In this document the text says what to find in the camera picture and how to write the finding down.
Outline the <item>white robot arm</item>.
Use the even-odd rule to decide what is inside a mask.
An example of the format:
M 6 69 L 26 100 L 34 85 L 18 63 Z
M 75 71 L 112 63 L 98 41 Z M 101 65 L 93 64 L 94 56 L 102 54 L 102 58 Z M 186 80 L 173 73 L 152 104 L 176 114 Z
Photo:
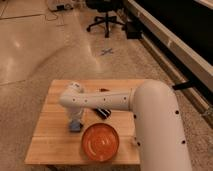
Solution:
M 128 90 L 86 93 L 73 82 L 59 103 L 72 116 L 85 108 L 132 112 L 141 171 L 192 171 L 177 98 L 167 84 L 148 79 Z

